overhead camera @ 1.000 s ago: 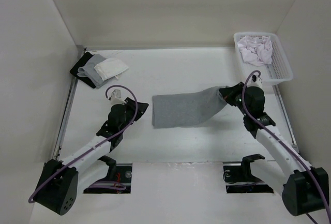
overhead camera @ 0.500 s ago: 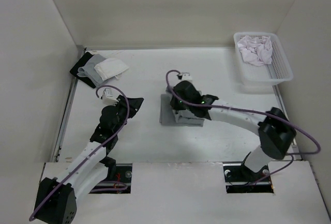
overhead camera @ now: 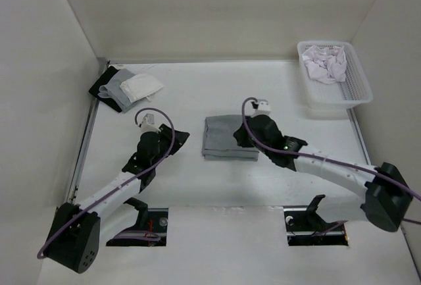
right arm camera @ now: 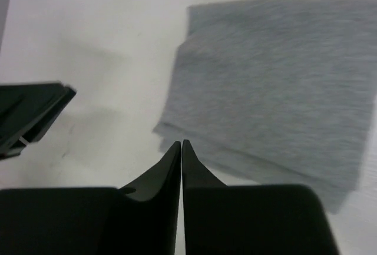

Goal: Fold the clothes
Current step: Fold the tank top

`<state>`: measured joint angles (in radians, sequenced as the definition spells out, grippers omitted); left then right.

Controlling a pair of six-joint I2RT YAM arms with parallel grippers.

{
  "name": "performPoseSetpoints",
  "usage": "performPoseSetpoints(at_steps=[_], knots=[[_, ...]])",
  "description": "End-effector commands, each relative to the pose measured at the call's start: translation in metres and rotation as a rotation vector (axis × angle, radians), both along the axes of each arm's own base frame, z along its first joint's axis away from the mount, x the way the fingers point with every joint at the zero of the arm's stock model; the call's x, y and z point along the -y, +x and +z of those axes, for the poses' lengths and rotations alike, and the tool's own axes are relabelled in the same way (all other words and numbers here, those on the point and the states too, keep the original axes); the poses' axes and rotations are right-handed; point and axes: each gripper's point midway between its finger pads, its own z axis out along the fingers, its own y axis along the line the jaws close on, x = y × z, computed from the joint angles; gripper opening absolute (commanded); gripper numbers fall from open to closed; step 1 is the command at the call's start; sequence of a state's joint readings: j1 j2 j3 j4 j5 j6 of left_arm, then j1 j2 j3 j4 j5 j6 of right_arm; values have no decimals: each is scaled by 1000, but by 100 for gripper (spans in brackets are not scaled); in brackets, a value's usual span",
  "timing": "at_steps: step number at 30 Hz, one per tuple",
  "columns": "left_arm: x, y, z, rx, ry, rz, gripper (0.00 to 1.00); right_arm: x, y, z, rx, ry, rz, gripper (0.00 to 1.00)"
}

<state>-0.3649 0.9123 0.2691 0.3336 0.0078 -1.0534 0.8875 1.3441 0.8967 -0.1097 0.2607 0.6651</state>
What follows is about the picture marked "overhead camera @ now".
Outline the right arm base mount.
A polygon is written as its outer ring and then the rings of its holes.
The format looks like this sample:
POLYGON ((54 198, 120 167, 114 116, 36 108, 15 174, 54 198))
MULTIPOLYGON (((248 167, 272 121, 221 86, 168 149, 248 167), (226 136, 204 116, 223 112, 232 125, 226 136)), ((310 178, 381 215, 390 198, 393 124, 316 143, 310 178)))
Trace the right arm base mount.
POLYGON ((325 195, 316 195, 309 205, 284 207, 288 246, 348 246, 345 220, 326 222, 316 211, 325 195))

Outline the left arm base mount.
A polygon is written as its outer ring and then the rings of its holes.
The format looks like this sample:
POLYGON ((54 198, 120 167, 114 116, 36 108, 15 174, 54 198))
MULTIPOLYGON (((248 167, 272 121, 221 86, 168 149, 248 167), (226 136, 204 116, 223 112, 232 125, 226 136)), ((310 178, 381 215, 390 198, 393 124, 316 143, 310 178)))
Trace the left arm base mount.
POLYGON ((106 242, 107 247, 165 247, 168 230, 168 208, 152 208, 134 197, 124 203, 137 217, 117 237, 106 242))

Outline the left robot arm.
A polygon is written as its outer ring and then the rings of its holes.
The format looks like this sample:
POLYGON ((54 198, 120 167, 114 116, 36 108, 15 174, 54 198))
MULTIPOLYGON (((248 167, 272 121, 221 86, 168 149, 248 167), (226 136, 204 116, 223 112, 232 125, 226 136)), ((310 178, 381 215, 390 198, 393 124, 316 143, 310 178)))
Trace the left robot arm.
POLYGON ((64 203, 56 211, 39 257, 49 258, 82 274, 95 260, 102 244, 124 229, 147 226, 147 204, 136 199, 156 176, 156 166, 177 153, 190 134, 161 124, 143 123, 136 152, 118 176, 78 204, 64 203))

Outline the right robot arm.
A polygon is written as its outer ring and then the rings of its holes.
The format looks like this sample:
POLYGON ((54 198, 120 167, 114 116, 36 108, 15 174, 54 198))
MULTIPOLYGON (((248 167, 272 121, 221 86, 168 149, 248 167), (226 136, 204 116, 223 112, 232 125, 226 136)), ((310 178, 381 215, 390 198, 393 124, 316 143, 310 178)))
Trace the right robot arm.
POLYGON ((276 166, 309 174, 354 193, 359 202, 335 202, 333 206, 309 205, 306 224, 323 231, 340 220, 368 221, 386 232, 396 232, 416 194, 399 169, 391 163, 359 165, 330 157, 305 140, 285 136, 268 115, 244 117, 233 133, 238 146, 257 149, 276 166))

